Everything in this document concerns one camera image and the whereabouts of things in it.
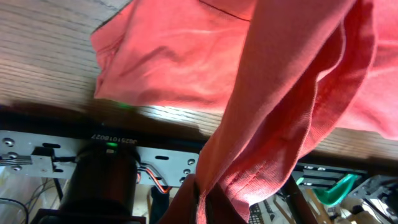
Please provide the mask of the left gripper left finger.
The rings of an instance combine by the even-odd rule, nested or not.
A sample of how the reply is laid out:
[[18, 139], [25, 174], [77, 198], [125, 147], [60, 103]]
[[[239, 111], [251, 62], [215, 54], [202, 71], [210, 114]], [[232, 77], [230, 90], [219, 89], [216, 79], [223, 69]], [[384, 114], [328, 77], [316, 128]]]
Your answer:
[[158, 224], [196, 224], [198, 199], [195, 175], [189, 174]]

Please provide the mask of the red t-shirt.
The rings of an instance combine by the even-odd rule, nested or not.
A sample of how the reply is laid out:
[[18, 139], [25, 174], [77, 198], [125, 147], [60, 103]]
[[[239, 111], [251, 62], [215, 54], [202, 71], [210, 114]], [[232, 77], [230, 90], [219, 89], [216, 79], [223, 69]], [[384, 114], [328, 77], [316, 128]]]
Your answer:
[[334, 128], [397, 139], [397, 2], [139, 0], [91, 35], [95, 97], [222, 112], [195, 172], [248, 220]]

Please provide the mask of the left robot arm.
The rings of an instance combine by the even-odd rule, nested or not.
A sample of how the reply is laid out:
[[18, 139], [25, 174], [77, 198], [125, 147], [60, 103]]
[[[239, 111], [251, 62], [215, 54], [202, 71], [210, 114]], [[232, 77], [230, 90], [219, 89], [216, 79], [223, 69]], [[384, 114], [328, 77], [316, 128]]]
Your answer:
[[[141, 159], [136, 149], [122, 147], [108, 153], [103, 146], [88, 146], [83, 152], [88, 155], [78, 156], [60, 208], [40, 209], [31, 223], [145, 223], [144, 217], [131, 215]], [[198, 223], [198, 189], [192, 183], [155, 223]], [[219, 187], [206, 199], [210, 207], [205, 210], [205, 223], [247, 223]]]

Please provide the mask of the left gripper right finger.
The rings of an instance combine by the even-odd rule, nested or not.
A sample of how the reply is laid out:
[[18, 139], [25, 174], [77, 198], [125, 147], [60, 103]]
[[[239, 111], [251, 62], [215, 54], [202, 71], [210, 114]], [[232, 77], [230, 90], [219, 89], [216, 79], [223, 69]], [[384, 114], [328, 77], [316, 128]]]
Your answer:
[[207, 224], [246, 224], [225, 195], [223, 189], [216, 184], [206, 196]]

